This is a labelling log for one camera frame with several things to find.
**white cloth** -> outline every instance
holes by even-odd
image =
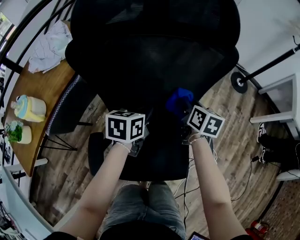
[[[43,73],[56,67],[65,59],[65,50],[72,36],[69,28],[61,20],[58,20],[51,29],[40,37],[34,53],[29,58],[28,70],[32,73]]]

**thigh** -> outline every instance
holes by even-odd
[[[149,186],[149,208],[145,221],[163,224],[185,239],[185,227],[172,191],[165,182]]]
[[[108,211],[103,232],[113,225],[143,218],[147,211],[145,199],[148,199],[148,192],[145,188],[138,185],[124,186]]]

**red object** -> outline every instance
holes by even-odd
[[[253,232],[250,228],[245,229],[246,233],[253,239],[253,240],[263,240],[260,236],[258,236],[255,232]]]
[[[268,228],[261,225],[261,223],[257,221],[253,221],[251,227],[255,228],[260,234],[265,234],[268,231]]]

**blue object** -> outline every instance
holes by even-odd
[[[186,101],[192,102],[194,95],[191,91],[178,88],[165,103],[169,112],[174,113],[180,120],[185,117],[184,111],[187,109]]]
[[[17,100],[17,105],[20,106],[20,110],[18,112],[17,117],[18,118],[24,118],[26,111],[27,111],[27,106],[28,106],[28,99],[26,95],[21,95],[18,100]]]

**white cube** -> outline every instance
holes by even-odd
[[[145,114],[111,111],[105,116],[106,138],[131,143],[144,137]]]
[[[187,124],[201,135],[217,137],[225,119],[203,107],[194,106]]]

